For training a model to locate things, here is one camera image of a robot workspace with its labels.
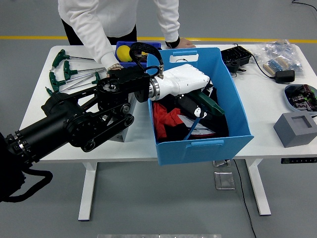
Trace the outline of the person's left hand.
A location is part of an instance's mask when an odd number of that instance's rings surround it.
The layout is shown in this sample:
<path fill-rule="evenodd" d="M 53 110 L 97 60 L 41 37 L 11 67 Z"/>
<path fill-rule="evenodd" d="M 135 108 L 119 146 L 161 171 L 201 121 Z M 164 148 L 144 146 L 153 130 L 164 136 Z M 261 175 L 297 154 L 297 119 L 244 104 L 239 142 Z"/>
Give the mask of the person's left hand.
<path fill-rule="evenodd" d="M 179 44 L 176 47 L 177 49 L 185 49 L 185 48 L 195 48 L 196 46 L 186 38 L 180 38 Z"/>

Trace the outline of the person's right hand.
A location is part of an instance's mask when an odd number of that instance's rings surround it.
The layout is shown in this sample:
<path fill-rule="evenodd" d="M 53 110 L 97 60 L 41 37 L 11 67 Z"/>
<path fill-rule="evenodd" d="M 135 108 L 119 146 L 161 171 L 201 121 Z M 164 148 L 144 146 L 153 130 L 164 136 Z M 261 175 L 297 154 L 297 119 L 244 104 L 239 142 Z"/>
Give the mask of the person's right hand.
<path fill-rule="evenodd" d="M 107 68 L 107 75 L 110 75 L 111 71 L 121 70 L 121 69 L 123 69 L 123 66 L 120 65 L 119 63 L 113 64 L 112 66 Z"/>

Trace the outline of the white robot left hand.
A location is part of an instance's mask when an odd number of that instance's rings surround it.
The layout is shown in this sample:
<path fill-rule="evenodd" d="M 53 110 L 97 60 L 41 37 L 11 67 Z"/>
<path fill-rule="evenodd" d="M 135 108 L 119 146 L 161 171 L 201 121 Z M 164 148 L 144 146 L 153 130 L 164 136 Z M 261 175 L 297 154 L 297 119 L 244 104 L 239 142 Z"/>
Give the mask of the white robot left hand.
<path fill-rule="evenodd" d="M 163 73 L 163 79 L 156 76 L 153 80 L 157 84 L 152 101 L 158 101 L 165 96 L 173 96 L 175 105 L 184 113 L 196 118 L 205 118 L 208 113 L 205 106 L 194 99 L 189 93 L 197 90 L 201 92 L 210 82 L 210 77 L 190 64 L 183 64 Z"/>

